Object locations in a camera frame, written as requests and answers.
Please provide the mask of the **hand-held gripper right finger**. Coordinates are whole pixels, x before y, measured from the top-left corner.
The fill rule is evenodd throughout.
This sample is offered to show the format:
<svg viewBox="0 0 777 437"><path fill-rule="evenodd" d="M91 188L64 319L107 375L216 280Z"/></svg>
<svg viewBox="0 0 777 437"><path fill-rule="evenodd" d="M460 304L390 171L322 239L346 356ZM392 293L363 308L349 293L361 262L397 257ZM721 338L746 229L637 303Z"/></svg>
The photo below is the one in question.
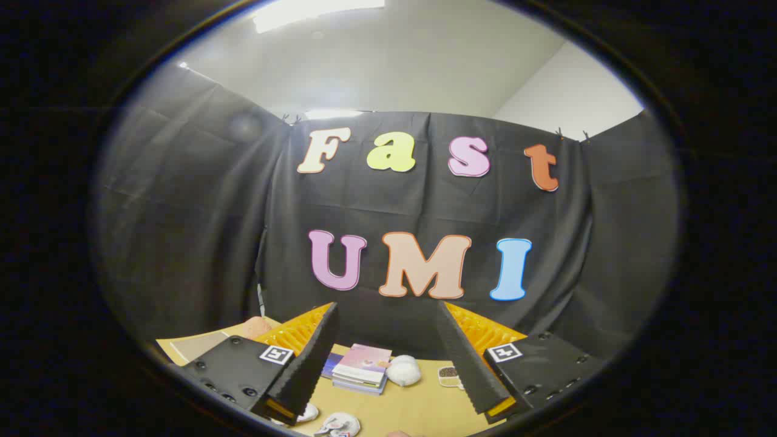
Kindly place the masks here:
<svg viewBox="0 0 777 437"><path fill-rule="evenodd" d="M555 403L604 366L550 332L525 335L449 302L436 331L464 392L490 424Z"/></svg>

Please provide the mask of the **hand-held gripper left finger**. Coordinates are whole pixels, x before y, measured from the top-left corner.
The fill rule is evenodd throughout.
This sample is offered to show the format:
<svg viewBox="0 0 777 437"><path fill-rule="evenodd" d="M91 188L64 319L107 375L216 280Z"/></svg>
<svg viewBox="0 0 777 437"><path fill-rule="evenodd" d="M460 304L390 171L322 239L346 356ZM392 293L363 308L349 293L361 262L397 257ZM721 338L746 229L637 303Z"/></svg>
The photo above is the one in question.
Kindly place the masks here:
<svg viewBox="0 0 777 437"><path fill-rule="evenodd" d="M313 396L339 324L338 304L329 302L256 339L226 337L178 375L213 399L292 426Z"/></svg>

